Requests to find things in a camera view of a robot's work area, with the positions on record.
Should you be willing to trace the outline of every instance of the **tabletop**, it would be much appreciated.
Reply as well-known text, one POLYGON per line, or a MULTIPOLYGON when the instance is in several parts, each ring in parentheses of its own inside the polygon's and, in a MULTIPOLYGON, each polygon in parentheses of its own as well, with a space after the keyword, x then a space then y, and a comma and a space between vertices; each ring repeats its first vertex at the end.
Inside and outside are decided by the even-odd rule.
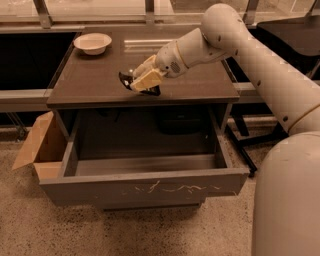
POLYGON ((178 104, 229 103, 239 99, 222 63, 200 64, 178 78, 165 78, 161 95, 150 96, 125 89, 119 72, 136 68, 161 45, 187 33, 188 27, 153 29, 90 28, 83 33, 108 34, 112 43, 97 56, 74 48, 47 101, 49 108, 157 106, 178 104))

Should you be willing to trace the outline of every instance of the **cardboard box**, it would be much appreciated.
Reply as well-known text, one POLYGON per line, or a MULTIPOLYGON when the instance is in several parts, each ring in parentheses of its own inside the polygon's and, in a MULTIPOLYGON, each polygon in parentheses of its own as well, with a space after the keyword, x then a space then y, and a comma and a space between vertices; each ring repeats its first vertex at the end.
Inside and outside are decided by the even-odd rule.
POLYGON ((33 164, 39 180, 58 177, 67 145, 52 112, 39 116, 23 143, 12 169, 33 164))

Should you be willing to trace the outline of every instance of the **terrazzo floor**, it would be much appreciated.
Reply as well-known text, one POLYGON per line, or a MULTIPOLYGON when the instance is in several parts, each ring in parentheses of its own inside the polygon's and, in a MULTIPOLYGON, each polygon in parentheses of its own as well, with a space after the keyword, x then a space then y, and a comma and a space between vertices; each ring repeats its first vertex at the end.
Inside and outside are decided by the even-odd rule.
MULTIPOLYGON (((249 129, 250 134, 268 133, 272 126, 249 122, 249 129)), ((56 207, 32 166, 11 170, 22 145, 16 135, 14 129, 0 129, 0 256, 250 255, 256 178, 248 179, 238 196, 207 198, 198 209, 56 207)), ((246 166, 224 137, 234 167, 246 166)), ((246 149, 259 166, 273 144, 246 149)))

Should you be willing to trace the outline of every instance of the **open drawer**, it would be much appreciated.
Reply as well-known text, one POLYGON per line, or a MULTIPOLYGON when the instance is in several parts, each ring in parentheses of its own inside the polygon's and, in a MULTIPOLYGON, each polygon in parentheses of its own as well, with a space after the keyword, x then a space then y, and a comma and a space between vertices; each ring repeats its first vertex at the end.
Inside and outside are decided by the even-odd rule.
POLYGON ((210 108, 190 118, 170 110, 79 110, 60 171, 40 186, 56 205, 103 209, 199 206, 207 196, 237 195, 248 170, 231 167, 210 108))

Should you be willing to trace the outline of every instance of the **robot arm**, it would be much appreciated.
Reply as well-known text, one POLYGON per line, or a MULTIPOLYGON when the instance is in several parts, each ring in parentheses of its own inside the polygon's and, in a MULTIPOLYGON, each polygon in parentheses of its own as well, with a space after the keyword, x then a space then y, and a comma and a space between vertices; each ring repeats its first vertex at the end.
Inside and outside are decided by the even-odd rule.
POLYGON ((212 47, 196 28, 183 37, 163 46, 133 71, 132 76, 119 74, 124 86, 133 91, 159 95, 163 77, 175 78, 200 63, 222 60, 225 51, 212 47))
POLYGON ((320 250, 320 87, 256 40, 235 10, 213 5, 203 16, 201 31, 164 46, 135 70, 136 79, 122 82, 128 89, 150 92, 163 76, 177 77, 226 55, 237 61, 293 135, 278 143, 260 166, 252 255, 315 255, 320 250))
POLYGON ((159 95, 163 77, 232 56, 289 134, 320 130, 320 88, 256 40, 238 13, 226 4, 211 6, 195 29, 163 46, 133 76, 120 79, 127 89, 159 95))

